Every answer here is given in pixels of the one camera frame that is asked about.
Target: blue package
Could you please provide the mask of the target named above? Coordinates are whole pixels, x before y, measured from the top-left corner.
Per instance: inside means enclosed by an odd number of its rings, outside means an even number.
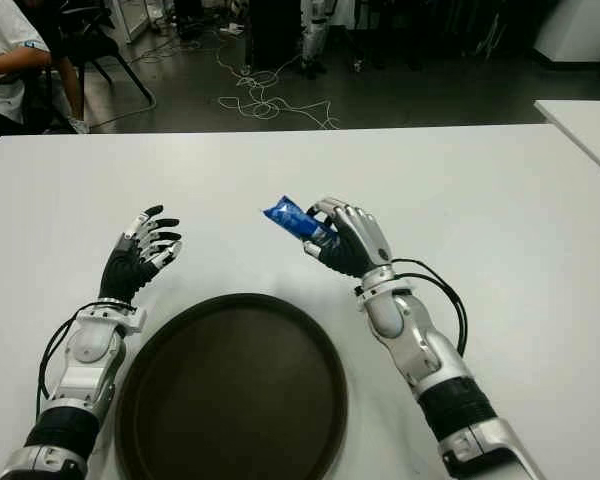
[[[263,213],[300,240],[311,240],[321,246],[336,237],[333,230],[311,215],[307,215],[286,195],[274,207]]]

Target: floor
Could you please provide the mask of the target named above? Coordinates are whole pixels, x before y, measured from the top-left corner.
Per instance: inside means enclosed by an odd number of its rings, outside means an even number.
[[[248,88],[217,59],[239,71],[244,59],[241,39],[208,30],[198,43],[180,45],[171,31],[145,32],[123,56],[153,92],[157,107],[93,129],[94,133],[218,132],[309,130],[326,120],[323,103],[303,113],[280,112],[270,120],[245,118],[223,108],[219,97],[237,96],[249,103]],[[146,54],[161,45],[166,46]],[[283,97],[293,106],[330,102],[330,116],[339,128],[393,128],[543,122],[536,99],[600,100],[595,71],[551,71],[530,59],[429,59],[411,71],[400,55],[389,55],[386,68],[365,64],[354,73],[352,54],[343,42],[325,52],[327,73],[315,80],[295,67],[283,70],[279,83],[264,96]],[[96,125],[147,105],[124,71],[104,60],[114,84],[95,70],[87,73],[87,121]]]

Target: round tray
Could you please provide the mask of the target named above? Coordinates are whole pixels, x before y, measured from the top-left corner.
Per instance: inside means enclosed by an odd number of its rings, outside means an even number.
[[[128,480],[320,479],[338,454],[346,381],[320,326],[237,294],[198,304],[142,348],[120,393]]]

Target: black chair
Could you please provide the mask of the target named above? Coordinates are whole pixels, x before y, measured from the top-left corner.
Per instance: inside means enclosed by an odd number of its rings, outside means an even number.
[[[51,69],[22,70],[0,77],[0,85],[24,83],[24,98],[22,99],[22,119],[24,131],[27,134],[40,134],[56,125],[56,131],[74,132],[66,117],[53,104],[51,87]]]
[[[87,63],[92,64],[109,85],[113,84],[111,77],[98,63],[98,60],[103,57],[115,58],[149,103],[153,103],[151,93],[120,55],[116,41],[102,30],[102,27],[115,28],[111,21],[111,10],[105,6],[104,0],[66,1],[60,8],[59,22],[71,63],[78,68],[83,105],[84,74]]]

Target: robotic arm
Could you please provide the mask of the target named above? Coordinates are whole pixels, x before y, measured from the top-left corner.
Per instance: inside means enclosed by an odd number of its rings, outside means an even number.
[[[397,276],[393,257],[375,218],[334,198],[307,212],[326,215],[337,230],[334,241],[304,241],[304,249],[326,266],[361,279],[357,290],[373,335],[382,343],[409,384],[438,451],[454,478],[544,480],[544,475],[506,420],[498,417],[466,364],[436,330],[427,309]]]
[[[1,480],[82,480],[86,476],[87,461],[125,357],[124,338],[141,332],[146,319],[146,312],[130,302],[182,247],[179,234],[160,230],[178,225],[178,220],[153,219],[162,210],[162,206],[146,210],[123,232],[105,266],[99,299],[68,321],[66,331],[74,319],[80,329],[67,342],[62,378],[24,447],[9,458]],[[49,351],[45,352],[47,360]],[[39,393],[46,395],[43,369],[39,383]]]

